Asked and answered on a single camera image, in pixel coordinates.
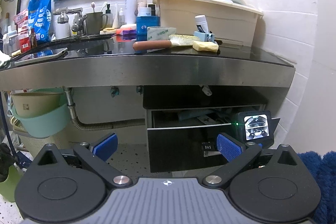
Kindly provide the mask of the blue fleece sleeve forearm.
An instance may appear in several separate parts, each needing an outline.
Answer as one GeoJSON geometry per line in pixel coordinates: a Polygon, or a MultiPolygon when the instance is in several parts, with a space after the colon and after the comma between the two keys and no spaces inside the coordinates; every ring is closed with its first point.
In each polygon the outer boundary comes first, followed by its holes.
{"type": "Polygon", "coordinates": [[[335,223],[335,151],[330,151],[323,156],[313,151],[298,155],[321,190],[321,200],[315,211],[314,221],[316,223],[335,223]]]}

